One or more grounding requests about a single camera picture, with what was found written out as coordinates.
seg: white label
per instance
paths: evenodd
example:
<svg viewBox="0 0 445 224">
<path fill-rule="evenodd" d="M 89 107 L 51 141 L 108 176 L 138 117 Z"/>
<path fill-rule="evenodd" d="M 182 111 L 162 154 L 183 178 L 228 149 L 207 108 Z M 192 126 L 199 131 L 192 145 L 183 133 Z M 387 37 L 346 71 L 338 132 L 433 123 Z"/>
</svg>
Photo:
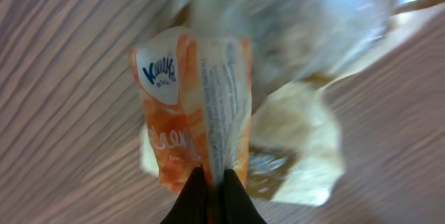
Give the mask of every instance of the white label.
<svg viewBox="0 0 445 224">
<path fill-rule="evenodd" d="M 139 81 L 145 92 L 158 101 L 178 103 L 178 64 L 176 49 L 161 46 L 157 49 L 141 49 L 136 56 Z"/>
</svg>

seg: orange and white wrapper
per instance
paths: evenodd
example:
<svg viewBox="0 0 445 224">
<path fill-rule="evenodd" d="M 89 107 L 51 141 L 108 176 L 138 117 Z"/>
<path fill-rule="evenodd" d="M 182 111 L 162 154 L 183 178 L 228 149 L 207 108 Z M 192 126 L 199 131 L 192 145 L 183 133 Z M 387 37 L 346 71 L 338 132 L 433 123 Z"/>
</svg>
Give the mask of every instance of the orange and white wrapper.
<svg viewBox="0 0 445 224">
<path fill-rule="evenodd" d="M 244 182 L 251 118 L 251 45 L 176 27 L 131 50 L 160 183 L 179 193 L 203 167 L 209 188 L 232 168 Z"/>
</svg>

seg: wooden table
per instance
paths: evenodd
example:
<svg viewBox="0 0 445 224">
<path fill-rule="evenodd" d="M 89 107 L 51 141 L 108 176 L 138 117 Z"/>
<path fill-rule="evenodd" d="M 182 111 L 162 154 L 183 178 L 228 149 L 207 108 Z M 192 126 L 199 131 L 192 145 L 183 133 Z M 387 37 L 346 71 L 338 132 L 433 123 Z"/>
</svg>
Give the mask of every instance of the wooden table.
<svg viewBox="0 0 445 224">
<path fill-rule="evenodd" d="M 0 223 L 158 223 L 176 196 L 139 169 L 126 48 L 172 0 L 0 0 Z M 348 172 L 269 223 L 443 223 L 445 14 L 333 86 Z"/>
</svg>

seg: brown tabletop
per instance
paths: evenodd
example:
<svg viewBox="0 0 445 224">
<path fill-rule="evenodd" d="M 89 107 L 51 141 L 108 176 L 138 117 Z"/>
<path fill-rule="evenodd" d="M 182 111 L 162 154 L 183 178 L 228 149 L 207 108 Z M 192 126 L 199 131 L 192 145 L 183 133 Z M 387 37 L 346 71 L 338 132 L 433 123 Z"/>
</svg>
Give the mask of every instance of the brown tabletop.
<svg viewBox="0 0 445 224">
<path fill-rule="evenodd" d="M 158 223 L 176 196 L 139 169 L 126 48 L 172 0 L 0 0 L 0 223 Z M 327 98 L 348 172 L 319 208 L 269 223 L 445 220 L 445 14 Z"/>
</svg>

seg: wooden surface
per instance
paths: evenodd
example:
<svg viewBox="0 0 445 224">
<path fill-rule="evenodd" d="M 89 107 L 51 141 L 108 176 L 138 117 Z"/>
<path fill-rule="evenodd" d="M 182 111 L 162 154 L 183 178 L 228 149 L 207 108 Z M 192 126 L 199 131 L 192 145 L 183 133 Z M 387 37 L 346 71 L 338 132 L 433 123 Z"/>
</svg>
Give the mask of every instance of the wooden surface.
<svg viewBox="0 0 445 224">
<path fill-rule="evenodd" d="M 126 56 L 172 0 L 0 0 L 0 223 L 158 223 L 175 195 L 138 168 Z M 348 172 L 324 207 L 255 200 L 269 223 L 445 219 L 445 15 L 333 86 Z"/>
</svg>

